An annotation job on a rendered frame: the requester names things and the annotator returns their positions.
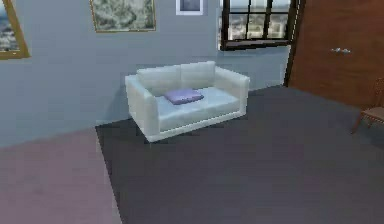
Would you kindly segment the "white framed small picture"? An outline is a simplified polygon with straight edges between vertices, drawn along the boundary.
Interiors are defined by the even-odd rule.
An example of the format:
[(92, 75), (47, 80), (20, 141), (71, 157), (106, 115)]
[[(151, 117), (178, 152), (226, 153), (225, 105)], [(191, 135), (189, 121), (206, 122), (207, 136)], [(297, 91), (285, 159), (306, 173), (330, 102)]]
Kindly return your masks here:
[(201, 16), (203, 14), (203, 0), (176, 0), (176, 14)]

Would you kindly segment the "dark framed window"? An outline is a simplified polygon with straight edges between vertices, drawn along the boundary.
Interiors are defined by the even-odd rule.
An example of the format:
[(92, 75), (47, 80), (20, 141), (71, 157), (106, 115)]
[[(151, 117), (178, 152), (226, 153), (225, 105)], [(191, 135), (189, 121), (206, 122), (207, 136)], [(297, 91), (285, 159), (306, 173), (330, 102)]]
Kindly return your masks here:
[(219, 0), (218, 49), (290, 45), (300, 0)]

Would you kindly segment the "white two-seat sofa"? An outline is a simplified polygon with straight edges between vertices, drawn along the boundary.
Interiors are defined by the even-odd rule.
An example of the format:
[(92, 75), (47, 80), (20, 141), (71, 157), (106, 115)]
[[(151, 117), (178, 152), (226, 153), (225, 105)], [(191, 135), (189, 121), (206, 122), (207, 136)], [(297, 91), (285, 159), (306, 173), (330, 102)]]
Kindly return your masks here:
[[(249, 77), (213, 61), (139, 69), (125, 78), (129, 113), (149, 142), (245, 115), (249, 84)], [(174, 105), (164, 95), (178, 89), (204, 98)]]

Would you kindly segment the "gold framed green picture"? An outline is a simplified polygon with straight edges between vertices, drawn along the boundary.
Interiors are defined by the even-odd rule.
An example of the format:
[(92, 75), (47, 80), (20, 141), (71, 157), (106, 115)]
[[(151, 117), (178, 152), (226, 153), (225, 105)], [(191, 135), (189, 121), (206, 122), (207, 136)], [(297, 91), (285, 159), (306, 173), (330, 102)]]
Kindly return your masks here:
[(96, 33), (156, 30), (154, 0), (89, 0)]

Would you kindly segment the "brown wooden room door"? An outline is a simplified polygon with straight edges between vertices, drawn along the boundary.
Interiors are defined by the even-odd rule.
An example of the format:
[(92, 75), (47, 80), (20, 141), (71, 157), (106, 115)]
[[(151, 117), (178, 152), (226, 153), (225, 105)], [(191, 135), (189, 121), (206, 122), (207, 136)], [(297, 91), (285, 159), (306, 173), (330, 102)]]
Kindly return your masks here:
[(289, 85), (362, 108), (380, 77), (384, 77), (384, 0), (305, 0)]

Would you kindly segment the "gold framed city picture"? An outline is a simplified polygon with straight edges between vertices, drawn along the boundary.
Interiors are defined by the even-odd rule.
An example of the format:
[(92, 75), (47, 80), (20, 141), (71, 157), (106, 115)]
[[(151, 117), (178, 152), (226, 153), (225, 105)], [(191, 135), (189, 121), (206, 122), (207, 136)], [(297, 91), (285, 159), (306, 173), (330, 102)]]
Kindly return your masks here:
[(0, 0), (0, 60), (29, 58), (12, 0)]

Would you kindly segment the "purple cushion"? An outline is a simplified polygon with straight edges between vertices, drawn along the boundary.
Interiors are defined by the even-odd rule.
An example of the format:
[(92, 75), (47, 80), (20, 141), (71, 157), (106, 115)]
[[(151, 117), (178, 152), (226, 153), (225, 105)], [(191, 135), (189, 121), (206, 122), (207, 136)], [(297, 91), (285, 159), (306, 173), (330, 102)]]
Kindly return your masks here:
[(195, 102), (204, 98), (204, 96), (193, 89), (178, 89), (167, 92), (164, 97), (174, 105), (181, 105)]

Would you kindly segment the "brown wooden chair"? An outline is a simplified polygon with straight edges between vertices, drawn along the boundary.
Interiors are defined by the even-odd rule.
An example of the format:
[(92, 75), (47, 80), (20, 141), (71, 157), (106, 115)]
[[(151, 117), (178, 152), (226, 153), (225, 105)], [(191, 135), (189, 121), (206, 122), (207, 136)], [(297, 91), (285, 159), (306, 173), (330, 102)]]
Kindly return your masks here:
[(367, 109), (364, 109), (359, 113), (356, 122), (351, 129), (352, 134), (358, 130), (363, 119), (368, 120), (368, 128), (375, 122), (384, 124), (384, 77), (378, 78), (375, 81), (372, 102)]

